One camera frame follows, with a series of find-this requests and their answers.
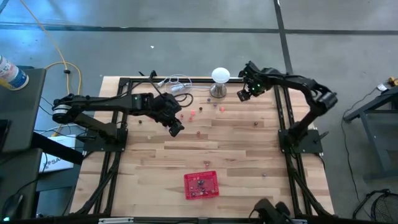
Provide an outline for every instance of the white lamp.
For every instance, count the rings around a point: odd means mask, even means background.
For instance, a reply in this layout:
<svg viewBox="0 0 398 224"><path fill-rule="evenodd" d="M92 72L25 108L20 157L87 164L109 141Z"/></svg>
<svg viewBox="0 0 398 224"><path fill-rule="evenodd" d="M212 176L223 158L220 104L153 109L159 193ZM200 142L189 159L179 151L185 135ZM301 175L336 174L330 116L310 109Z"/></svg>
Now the white lamp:
<svg viewBox="0 0 398 224"><path fill-rule="evenodd" d="M210 94L215 98L222 98L226 95L226 86L224 83L228 82L231 75L225 68L216 68L211 73L214 84L210 87Z"/></svg>

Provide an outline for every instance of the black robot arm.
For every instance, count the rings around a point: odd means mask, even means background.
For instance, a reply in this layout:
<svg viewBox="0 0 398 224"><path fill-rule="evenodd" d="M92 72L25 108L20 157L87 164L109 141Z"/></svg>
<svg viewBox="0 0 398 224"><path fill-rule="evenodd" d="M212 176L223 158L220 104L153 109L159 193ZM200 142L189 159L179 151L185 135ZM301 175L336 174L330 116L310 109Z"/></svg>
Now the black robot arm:
<svg viewBox="0 0 398 224"><path fill-rule="evenodd" d="M84 111L120 111L128 115L146 115L155 122L168 126L169 133L175 137L184 130L175 114L181 106L174 96L163 93L154 97L152 93L140 93L114 97L90 97L69 94L54 100L53 120L60 124L76 123L93 131L98 131L100 136L108 142L118 139L116 124L104 124L88 115Z"/></svg>
<svg viewBox="0 0 398 224"><path fill-rule="evenodd" d="M336 94L313 79L281 74L274 68L259 70L253 62L247 63L239 76L243 77L244 82L243 90L238 92L241 101L249 100L251 96L257 97L274 85L300 90L304 94L310 111L303 120L289 128L285 138L287 144L297 145L307 134L308 126L337 103Z"/></svg>

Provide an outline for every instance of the wooden table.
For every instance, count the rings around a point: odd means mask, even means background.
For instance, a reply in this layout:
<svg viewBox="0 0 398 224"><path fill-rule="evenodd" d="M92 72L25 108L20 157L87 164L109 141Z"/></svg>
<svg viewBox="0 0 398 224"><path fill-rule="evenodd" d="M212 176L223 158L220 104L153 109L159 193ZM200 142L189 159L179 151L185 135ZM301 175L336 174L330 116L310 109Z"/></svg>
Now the wooden table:
<svg viewBox="0 0 398 224"><path fill-rule="evenodd" d="M114 96L119 78L104 77L99 95ZM236 92L242 86L227 84L226 97L211 98L210 103L208 90L192 89L190 93L195 97L192 105L176 115L180 118L183 114L185 130L175 138L170 136L168 128L146 116L128 116L129 136L119 166L112 216L247 218L255 203L264 197L274 204L283 201L293 211L285 158L277 140L279 120L274 91L241 103ZM155 94L148 83L133 91L145 92ZM305 99L295 90L290 91L290 97L295 119L300 120L308 111ZM189 122L191 110L196 115ZM110 112L95 114L102 122L110 122L111 117ZM97 187L103 157L103 152L95 152L84 160L71 212L81 208ZM303 154L303 164L308 187L324 208L333 213L320 159ZM206 170L217 172L220 196L186 200L183 175ZM300 190L298 194L304 211Z"/></svg>

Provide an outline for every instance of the small black device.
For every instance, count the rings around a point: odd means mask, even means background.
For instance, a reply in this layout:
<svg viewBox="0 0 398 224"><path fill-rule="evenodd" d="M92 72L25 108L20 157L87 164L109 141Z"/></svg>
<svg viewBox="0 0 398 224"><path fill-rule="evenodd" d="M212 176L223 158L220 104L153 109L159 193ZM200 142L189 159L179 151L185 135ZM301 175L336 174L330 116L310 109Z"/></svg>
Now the small black device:
<svg viewBox="0 0 398 224"><path fill-rule="evenodd" d="M18 219L21 213L24 196L16 193L7 198L1 210L1 220L10 221Z"/></svg>
<svg viewBox="0 0 398 224"><path fill-rule="evenodd" d="M6 142L6 137L7 137L7 133L8 133L10 124L11 124L11 122L8 119L0 120L0 151L2 150L2 147L4 146L4 142Z"/></svg>

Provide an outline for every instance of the bottle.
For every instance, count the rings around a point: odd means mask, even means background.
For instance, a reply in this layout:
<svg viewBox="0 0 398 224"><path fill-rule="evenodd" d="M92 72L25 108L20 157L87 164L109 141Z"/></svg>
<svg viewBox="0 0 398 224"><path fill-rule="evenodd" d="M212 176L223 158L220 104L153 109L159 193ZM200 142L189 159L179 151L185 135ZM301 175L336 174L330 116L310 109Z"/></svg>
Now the bottle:
<svg viewBox="0 0 398 224"><path fill-rule="evenodd" d="M9 90L20 90L29 82L29 77L13 63L0 55L0 85Z"/></svg>

